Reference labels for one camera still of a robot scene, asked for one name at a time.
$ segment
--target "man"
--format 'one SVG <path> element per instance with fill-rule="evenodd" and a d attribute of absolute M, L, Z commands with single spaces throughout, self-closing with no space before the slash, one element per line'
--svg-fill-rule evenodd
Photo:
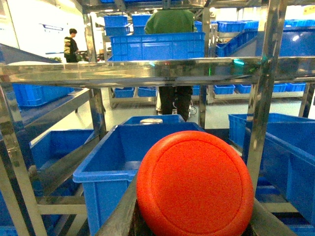
<path fill-rule="evenodd" d="M 145 26 L 146 34 L 184 33 L 194 31 L 193 13 L 189 10 L 162 10 L 154 13 Z M 191 86 L 159 87 L 163 115 L 172 114 L 177 109 L 185 121 L 189 117 L 192 96 Z"/>
<path fill-rule="evenodd" d="M 64 57 L 67 63 L 77 63 L 76 53 L 79 51 L 77 43 L 74 41 L 74 37 L 77 34 L 76 29 L 69 30 L 70 36 L 64 38 Z"/>

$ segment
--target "metal rack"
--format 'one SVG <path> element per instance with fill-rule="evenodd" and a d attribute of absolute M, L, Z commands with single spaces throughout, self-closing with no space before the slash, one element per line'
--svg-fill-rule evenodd
<path fill-rule="evenodd" d="M 77 214 L 81 218 L 72 224 L 80 225 L 85 219 L 86 208 L 82 190 L 73 197 L 39 197 L 36 198 L 32 189 L 32 181 L 40 179 L 45 193 L 50 193 L 72 174 L 72 170 L 93 149 L 96 143 L 105 135 L 104 109 L 100 88 L 103 87 L 129 87 L 129 86 L 164 86 L 164 85 L 196 85 L 200 84 L 199 97 L 199 124 L 205 127 L 205 106 L 207 85 L 225 84 L 252 84 L 248 109 L 248 121 L 252 121 L 251 140 L 249 145 L 248 169 L 252 177 L 254 189 L 257 186 L 260 161 L 263 151 L 264 138 L 271 104 L 272 88 L 274 82 L 307 82 L 307 89 L 303 95 L 300 114 L 305 113 L 308 97 L 313 97 L 310 83 L 315 83 L 315 57 L 304 58 L 278 58 L 284 16 L 288 4 L 304 4 L 307 1 L 288 2 L 287 0 L 270 0 L 265 40 L 262 57 L 239 58 L 244 62 L 242 73 L 234 63 L 235 58 L 204 58 L 196 60 L 174 60 L 165 65 L 163 61 L 151 62 L 106 62 L 95 63 L 96 53 L 93 36 L 93 11 L 103 11 L 110 7 L 120 10 L 145 8 L 202 8 L 205 2 L 189 1 L 171 4 L 162 3 L 132 3 L 124 4 L 116 0 L 110 6 L 100 5 L 98 0 L 81 0 L 86 25 L 86 39 L 91 63 L 88 64 L 50 64 L 30 66 L 0 66 L 0 131 L 3 135 L 0 153 L 0 189 L 6 201 L 12 220 L 19 235 L 45 236 L 47 235 L 41 215 L 45 214 Z M 215 7 L 242 7 L 260 5 L 256 1 L 213 1 L 210 6 Z M 203 30 L 210 29 L 209 9 L 203 10 Z M 208 52 L 209 36 L 206 38 L 206 52 Z M 164 67 L 163 76 L 158 75 L 155 65 Z M 52 121 L 46 118 L 38 120 L 27 128 L 23 125 L 21 113 L 18 110 L 12 83 L 57 85 L 76 88 L 93 88 L 89 90 L 91 113 L 93 117 L 95 138 L 81 146 L 73 153 L 64 157 L 60 162 L 46 171 L 45 175 L 38 175 L 36 167 L 26 168 L 24 159 L 32 158 L 28 142 L 40 132 L 50 127 Z M 67 110 L 76 106 L 65 106 Z M 45 124 L 37 130 L 38 124 Z M 290 204 L 269 205 L 270 211 L 293 211 Z"/>

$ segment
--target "green shirt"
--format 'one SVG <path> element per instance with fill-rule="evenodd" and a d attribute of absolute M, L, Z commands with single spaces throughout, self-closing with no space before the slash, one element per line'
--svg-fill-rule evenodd
<path fill-rule="evenodd" d="M 193 13 L 189 10 L 161 10 L 154 13 L 145 26 L 146 34 L 185 33 L 194 30 Z"/>

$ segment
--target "stainless steel shelf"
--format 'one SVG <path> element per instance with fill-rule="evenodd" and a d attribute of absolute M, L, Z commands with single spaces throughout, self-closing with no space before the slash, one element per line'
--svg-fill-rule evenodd
<path fill-rule="evenodd" d="M 261 58 L 254 57 L 4 65 L 0 66 L 0 82 L 77 88 L 255 84 L 259 78 L 260 61 Z M 315 81 L 315 57 L 283 57 L 276 66 L 275 82 Z"/>

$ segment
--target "black pants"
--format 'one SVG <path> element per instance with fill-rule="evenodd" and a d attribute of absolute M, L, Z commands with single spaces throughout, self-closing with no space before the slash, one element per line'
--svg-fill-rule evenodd
<path fill-rule="evenodd" d="M 173 102 L 175 102 L 174 105 L 177 108 L 177 114 L 181 115 L 187 121 L 192 96 L 191 86 L 159 87 L 159 96 L 163 115 L 172 114 L 173 109 L 175 109 Z"/>
<path fill-rule="evenodd" d="M 77 63 L 77 56 L 76 55 L 65 55 L 65 60 L 67 63 Z"/>

